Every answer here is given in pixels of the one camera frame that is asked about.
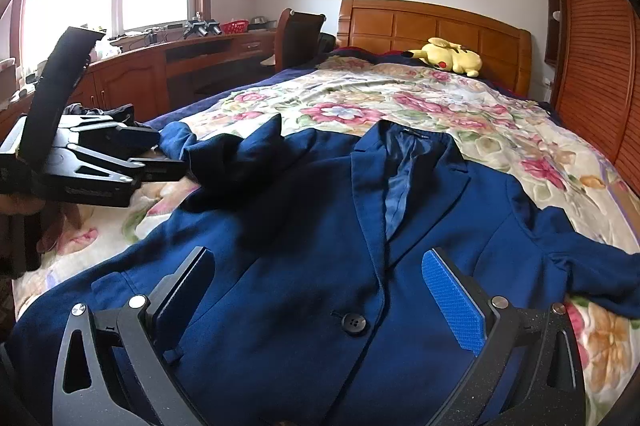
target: textured blue pad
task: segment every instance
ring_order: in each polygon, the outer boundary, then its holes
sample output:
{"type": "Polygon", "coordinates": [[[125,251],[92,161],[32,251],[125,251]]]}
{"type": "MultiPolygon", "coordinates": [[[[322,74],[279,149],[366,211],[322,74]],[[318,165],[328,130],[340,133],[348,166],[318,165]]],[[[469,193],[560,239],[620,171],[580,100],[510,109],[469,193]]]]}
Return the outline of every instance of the textured blue pad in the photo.
{"type": "Polygon", "coordinates": [[[422,278],[460,346],[477,357],[486,340],[484,316],[433,249],[422,257],[422,278]]]}

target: louvered door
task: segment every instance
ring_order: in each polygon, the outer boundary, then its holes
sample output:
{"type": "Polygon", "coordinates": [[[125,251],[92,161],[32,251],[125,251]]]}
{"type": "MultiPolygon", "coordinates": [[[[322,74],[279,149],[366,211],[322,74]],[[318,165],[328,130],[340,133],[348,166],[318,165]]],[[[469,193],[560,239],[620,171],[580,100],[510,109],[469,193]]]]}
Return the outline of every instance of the louvered door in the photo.
{"type": "Polygon", "coordinates": [[[558,113],[567,128],[606,155],[639,192],[638,19],[627,0],[566,0],[566,12],[558,113]]]}

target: silver screw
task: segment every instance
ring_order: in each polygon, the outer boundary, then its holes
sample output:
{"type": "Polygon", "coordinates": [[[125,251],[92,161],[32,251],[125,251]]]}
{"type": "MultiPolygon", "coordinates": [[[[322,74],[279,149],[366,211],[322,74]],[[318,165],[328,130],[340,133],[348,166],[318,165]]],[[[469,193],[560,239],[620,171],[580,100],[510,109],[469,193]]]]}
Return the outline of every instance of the silver screw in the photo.
{"type": "Polygon", "coordinates": [[[82,316],[85,310],[86,310],[86,306],[84,305],[84,303],[76,303],[74,307],[71,309],[71,313],[74,316],[82,316]]]}
{"type": "Polygon", "coordinates": [[[504,296],[494,296],[491,300],[491,304],[497,309],[505,309],[509,306],[509,300],[504,296]]]}
{"type": "Polygon", "coordinates": [[[551,305],[551,310],[553,310],[556,314],[566,314],[566,307],[562,305],[562,303],[554,303],[551,305]]]}
{"type": "Polygon", "coordinates": [[[133,296],[129,300],[129,307],[131,307],[132,309],[139,309],[145,303],[146,303],[146,297],[144,297],[142,294],[138,294],[136,296],[133,296]]]}

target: wooden chair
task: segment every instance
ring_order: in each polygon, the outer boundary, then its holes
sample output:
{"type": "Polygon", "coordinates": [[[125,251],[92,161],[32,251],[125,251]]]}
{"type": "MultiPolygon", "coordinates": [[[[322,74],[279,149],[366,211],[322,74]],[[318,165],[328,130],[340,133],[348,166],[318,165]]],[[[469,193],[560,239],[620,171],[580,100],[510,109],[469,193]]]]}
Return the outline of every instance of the wooden chair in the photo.
{"type": "Polygon", "coordinates": [[[305,14],[286,9],[278,21],[275,39],[276,72],[300,66],[318,53],[324,14],[305,14]]]}

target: wooden desk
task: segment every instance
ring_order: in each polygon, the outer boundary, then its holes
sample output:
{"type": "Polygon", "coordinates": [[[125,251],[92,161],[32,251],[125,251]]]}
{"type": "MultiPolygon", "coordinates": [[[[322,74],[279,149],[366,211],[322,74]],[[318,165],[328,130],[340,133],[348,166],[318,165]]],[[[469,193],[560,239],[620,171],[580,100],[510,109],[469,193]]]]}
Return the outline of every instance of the wooden desk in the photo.
{"type": "MultiPolygon", "coordinates": [[[[273,55],[274,30],[159,43],[92,63],[67,104],[113,109],[131,103],[142,122],[205,96],[270,74],[259,62],[273,55]]],[[[0,112],[0,139],[27,113],[31,95],[0,112]]]]}

